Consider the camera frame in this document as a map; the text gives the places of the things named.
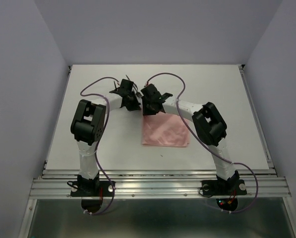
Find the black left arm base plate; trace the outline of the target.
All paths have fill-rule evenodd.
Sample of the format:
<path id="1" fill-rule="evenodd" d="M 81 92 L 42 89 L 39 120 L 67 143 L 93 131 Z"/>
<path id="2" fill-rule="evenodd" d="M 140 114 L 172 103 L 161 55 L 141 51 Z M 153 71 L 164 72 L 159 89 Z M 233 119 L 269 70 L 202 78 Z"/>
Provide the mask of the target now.
<path id="1" fill-rule="evenodd" d="M 68 181 L 71 197 L 113 197 L 113 186 L 109 181 L 99 181 L 96 187 L 79 185 L 78 181 Z"/>

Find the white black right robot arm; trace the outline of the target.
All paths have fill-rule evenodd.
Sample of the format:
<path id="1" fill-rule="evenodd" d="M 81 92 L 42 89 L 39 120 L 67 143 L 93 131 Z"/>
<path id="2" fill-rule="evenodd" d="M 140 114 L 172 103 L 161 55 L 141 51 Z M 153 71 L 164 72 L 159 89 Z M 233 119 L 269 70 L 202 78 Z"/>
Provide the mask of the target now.
<path id="1" fill-rule="evenodd" d="M 218 190 L 222 193 L 232 191 L 239 174 L 227 149 L 227 124 L 216 106 L 211 102 L 202 105 L 175 99 L 170 93 L 161 94 L 153 84 L 145 86 L 141 93 L 145 116 L 172 114 L 179 116 L 184 124 L 187 121 L 194 124 L 192 134 L 212 154 Z"/>

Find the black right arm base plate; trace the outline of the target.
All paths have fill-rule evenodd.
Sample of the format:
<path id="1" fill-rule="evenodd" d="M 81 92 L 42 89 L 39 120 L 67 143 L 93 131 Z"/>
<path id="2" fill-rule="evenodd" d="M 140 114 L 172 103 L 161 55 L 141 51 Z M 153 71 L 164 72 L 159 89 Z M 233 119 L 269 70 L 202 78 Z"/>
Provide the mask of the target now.
<path id="1" fill-rule="evenodd" d="M 241 179 L 232 184 L 222 180 L 202 180 L 199 191 L 206 197 L 247 195 L 246 186 Z"/>

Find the pink satin napkin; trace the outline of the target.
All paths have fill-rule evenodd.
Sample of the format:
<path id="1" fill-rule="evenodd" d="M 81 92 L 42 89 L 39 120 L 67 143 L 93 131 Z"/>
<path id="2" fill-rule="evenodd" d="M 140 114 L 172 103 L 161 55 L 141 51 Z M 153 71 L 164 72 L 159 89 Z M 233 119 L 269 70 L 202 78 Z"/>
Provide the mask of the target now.
<path id="1" fill-rule="evenodd" d="M 165 113 L 143 116 L 143 145 L 187 147 L 189 143 L 189 131 L 179 116 Z"/>

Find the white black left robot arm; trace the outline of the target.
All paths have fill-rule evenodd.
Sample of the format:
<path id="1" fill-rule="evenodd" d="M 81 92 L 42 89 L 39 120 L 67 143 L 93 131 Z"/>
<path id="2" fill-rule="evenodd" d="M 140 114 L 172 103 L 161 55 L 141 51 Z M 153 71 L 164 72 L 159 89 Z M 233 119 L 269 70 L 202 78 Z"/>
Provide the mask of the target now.
<path id="1" fill-rule="evenodd" d="M 112 79 L 115 85 L 115 88 L 106 96 L 86 92 L 95 83 L 105 79 Z M 130 79 L 118 81 L 113 77 L 100 78 L 80 92 L 83 98 L 99 98 L 95 101 L 80 100 L 70 126 L 70 132 L 74 135 L 79 151 L 80 170 L 77 187 L 82 187 L 88 195 L 95 195 L 99 191 L 100 167 L 97 150 L 108 124 L 110 112 L 122 107 L 128 111 L 140 110 L 137 92 L 136 84 Z"/>

